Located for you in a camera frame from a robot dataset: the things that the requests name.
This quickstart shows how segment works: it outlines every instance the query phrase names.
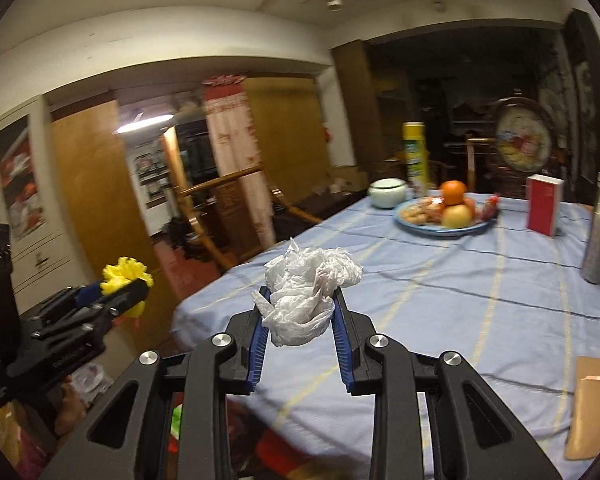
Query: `red and white curtain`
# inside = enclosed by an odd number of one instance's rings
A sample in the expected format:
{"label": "red and white curtain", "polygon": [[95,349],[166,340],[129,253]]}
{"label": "red and white curtain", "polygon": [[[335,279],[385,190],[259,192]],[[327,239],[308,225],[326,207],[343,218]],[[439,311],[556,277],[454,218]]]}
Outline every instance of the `red and white curtain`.
{"label": "red and white curtain", "polygon": [[[221,76],[205,81],[206,124],[218,174],[226,175],[260,164],[251,109],[242,86],[243,76]],[[276,243],[271,224],[271,196],[264,174],[253,173],[240,179],[262,247]]]}

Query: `white cabinet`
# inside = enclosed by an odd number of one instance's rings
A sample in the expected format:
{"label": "white cabinet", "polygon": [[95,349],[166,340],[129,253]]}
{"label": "white cabinet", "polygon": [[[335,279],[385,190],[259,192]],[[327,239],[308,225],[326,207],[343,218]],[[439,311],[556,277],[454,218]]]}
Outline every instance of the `white cabinet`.
{"label": "white cabinet", "polygon": [[93,281],[62,211],[49,124],[42,97],[0,118],[0,223],[11,226],[20,312],[64,286]]}

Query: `red box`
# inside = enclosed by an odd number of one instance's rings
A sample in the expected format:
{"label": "red box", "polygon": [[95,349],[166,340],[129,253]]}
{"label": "red box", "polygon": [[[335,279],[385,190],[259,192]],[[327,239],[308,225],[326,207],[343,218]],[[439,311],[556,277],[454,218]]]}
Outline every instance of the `red box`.
{"label": "red box", "polygon": [[547,236],[555,234],[563,184],[564,181],[561,178],[537,174],[526,179],[526,198],[529,200],[527,229]]}

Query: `orange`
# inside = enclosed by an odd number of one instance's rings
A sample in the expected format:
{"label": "orange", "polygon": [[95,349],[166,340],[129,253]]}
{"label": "orange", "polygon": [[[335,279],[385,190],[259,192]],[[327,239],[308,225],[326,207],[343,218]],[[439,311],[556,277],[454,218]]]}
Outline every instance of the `orange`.
{"label": "orange", "polygon": [[459,205],[463,202],[466,186],[459,180],[447,180],[440,189],[446,205]]}
{"label": "orange", "polygon": [[473,198],[465,197],[464,205],[471,211],[471,218],[475,218],[475,200]]}

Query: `blue tablecloth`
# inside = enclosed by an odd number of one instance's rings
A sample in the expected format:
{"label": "blue tablecloth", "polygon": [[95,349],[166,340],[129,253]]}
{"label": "blue tablecloth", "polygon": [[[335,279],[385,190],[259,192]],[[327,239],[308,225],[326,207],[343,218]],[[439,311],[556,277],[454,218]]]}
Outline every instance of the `blue tablecloth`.
{"label": "blue tablecloth", "polygon": [[[478,202],[484,196],[476,196]],[[557,234],[525,228],[527,202],[502,199],[496,226],[481,235],[442,240],[405,232],[392,211],[361,200],[296,241],[301,247],[347,248],[365,267],[344,290],[351,310],[371,316],[378,332],[411,351],[453,349],[482,374],[538,440],[565,479],[589,461],[563,458],[577,356],[600,357],[600,285],[578,274],[589,213],[561,204]],[[263,264],[281,243],[235,267],[178,307],[173,331],[186,346],[224,329],[253,306]],[[305,452],[368,475],[374,401],[350,397],[340,381],[329,329],[298,348],[267,346],[262,380],[237,397]],[[427,472],[430,433],[421,405]]]}

